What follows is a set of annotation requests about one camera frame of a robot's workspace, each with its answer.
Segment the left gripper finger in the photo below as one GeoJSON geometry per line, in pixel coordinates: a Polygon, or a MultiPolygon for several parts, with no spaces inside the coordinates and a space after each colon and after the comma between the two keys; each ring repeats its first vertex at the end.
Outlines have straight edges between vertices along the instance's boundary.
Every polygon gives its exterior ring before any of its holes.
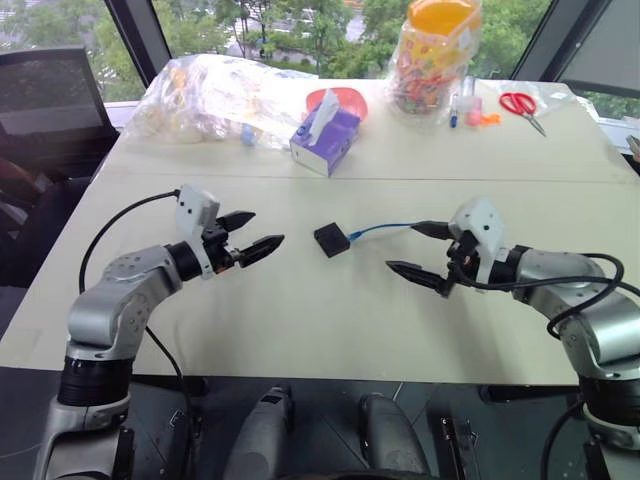
{"type": "Polygon", "coordinates": [[[218,217],[216,224],[224,229],[226,232],[233,232],[242,228],[250,220],[255,217],[254,212],[250,211],[234,211],[226,215],[218,217]]]}
{"type": "Polygon", "coordinates": [[[241,268],[251,266],[271,255],[284,241],[285,236],[268,235],[239,251],[236,263],[241,268]]]}

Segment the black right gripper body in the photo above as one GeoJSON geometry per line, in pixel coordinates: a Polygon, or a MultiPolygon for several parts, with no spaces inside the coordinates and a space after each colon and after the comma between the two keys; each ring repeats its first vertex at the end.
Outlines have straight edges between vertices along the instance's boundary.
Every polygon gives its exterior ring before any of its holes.
{"type": "Polygon", "coordinates": [[[478,240],[469,230],[465,230],[459,239],[447,250],[448,280],[453,283],[470,286],[477,278],[479,269],[478,240]]]}

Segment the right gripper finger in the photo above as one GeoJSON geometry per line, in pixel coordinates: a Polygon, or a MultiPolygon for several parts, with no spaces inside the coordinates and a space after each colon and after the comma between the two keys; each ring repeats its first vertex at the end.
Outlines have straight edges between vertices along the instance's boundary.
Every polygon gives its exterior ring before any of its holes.
{"type": "Polygon", "coordinates": [[[405,280],[433,290],[442,298],[448,298],[454,282],[436,273],[424,270],[421,266],[406,261],[389,260],[386,265],[405,280]]]}
{"type": "Polygon", "coordinates": [[[430,238],[440,240],[451,239],[451,231],[447,222],[425,220],[412,224],[411,228],[416,232],[430,238]]]}

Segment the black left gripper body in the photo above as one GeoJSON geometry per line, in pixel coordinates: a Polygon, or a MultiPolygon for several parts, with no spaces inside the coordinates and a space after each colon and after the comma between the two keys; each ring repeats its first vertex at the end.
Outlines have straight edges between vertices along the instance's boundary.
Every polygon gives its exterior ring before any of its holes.
{"type": "Polygon", "coordinates": [[[215,274],[220,274],[239,263],[240,250],[230,246],[229,234],[240,226],[223,221],[206,227],[202,233],[202,244],[215,274]]]}

